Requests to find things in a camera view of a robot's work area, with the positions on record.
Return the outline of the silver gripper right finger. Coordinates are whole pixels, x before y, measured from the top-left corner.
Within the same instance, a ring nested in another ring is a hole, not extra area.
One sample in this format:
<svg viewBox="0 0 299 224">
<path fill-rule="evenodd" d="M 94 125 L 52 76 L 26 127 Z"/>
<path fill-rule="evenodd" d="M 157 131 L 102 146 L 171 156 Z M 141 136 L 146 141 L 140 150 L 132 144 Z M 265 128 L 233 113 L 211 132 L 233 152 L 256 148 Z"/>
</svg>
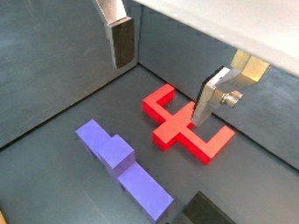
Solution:
<svg viewBox="0 0 299 224">
<path fill-rule="evenodd" d="M 236 50 L 231 68 L 221 66 L 201 83 L 191 122 L 200 126 L 220 105 L 233 108 L 243 94 L 239 90 L 256 84 L 271 65 L 249 53 Z"/>
</svg>

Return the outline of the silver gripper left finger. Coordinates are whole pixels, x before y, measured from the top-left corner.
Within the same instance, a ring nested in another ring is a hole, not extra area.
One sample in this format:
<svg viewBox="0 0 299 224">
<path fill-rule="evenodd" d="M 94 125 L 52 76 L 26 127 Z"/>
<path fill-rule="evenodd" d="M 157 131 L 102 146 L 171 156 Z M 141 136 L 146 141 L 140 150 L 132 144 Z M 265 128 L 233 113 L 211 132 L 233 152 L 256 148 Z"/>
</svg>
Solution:
<svg viewBox="0 0 299 224">
<path fill-rule="evenodd" d="M 122 0 L 92 0 L 105 25 L 113 66 L 125 66 L 134 57 L 134 20 L 126 15 Z"/>
</svg>

